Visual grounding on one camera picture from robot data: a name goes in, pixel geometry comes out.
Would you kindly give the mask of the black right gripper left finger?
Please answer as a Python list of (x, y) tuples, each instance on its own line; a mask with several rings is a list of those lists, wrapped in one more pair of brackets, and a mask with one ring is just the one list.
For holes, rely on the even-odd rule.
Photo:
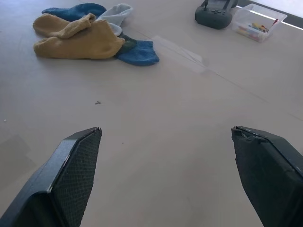
[(102, 130), (63, 139), (0, 218), (2, 227), (78, 227), (93, 188)]

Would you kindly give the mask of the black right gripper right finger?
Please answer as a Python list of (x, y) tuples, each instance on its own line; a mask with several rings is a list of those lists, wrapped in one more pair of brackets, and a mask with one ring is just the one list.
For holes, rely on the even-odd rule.
[(283, 137), (231, 129), (242, 187), (265, 227), (303, 225), (303, 156)]

